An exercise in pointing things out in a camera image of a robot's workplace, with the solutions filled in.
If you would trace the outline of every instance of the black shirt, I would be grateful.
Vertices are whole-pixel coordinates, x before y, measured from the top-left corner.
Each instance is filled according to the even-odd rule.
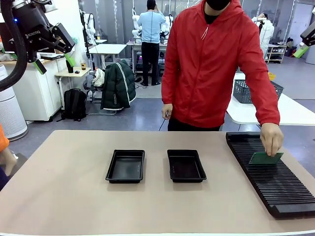
[[[205,13],[205,20],[207,22],[208,25],[211,25],[213,23],[213,21],[215,21],[215,19],[217,18],[218,16],[209,16]]]

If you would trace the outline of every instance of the man in red jacket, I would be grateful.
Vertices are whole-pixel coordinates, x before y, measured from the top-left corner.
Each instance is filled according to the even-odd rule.
[[[258,27],[239,0],[203,0],[174,21],[162,80],[162,115],[169,131],[218,131],[240,66],[251,89],[269,156],[283,144],[276,91],[259,44]]]

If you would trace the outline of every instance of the person in light blue shirt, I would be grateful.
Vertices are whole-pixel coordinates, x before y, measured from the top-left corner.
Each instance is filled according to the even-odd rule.
[[[152,86],[159,85],[158,81],[158,57],[159,57],[159,38],[161,24],[166,19],[159,10],[155,0],[148,0],[147,12],[141,13],[138,25],[142,26],[142,61],[143,61],[143,82],[141,85],[148,86],[149,62],[152,64]]]

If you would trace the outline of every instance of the green card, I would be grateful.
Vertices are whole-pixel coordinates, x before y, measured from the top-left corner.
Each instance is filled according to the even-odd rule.
[[[252,156],[251,165],[275,165],[284,153],[278,152],[275,156],[268,156],[265,152],[255,152]]]

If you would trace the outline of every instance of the orange shirt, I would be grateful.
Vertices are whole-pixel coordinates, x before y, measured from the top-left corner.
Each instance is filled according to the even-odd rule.
[[[5,150],[9,146],[9,140],[5,137],[4,131],[0,124],[0,152]]]

